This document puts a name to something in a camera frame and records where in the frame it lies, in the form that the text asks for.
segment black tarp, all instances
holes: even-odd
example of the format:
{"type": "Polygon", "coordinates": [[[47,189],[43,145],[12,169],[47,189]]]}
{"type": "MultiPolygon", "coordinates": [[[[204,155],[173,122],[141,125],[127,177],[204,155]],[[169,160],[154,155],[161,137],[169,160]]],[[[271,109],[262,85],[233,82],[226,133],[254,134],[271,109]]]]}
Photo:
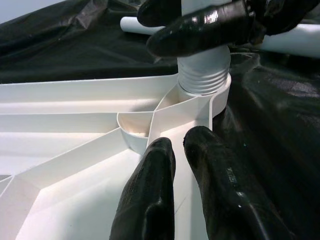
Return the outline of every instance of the black tarp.
{"type": "MultiPolygon", "coordinates": [[[[68,0],[0,24],[0,83],[168,75],[174,58],[124,33],[136,7],[68,0]]],[[[305,19],[318,23],[319,15],[305,19]]],[[[231,49],[232,84],[213,130],[255,171],[298,239],[320,239],[320,60],[231,49]]]]}

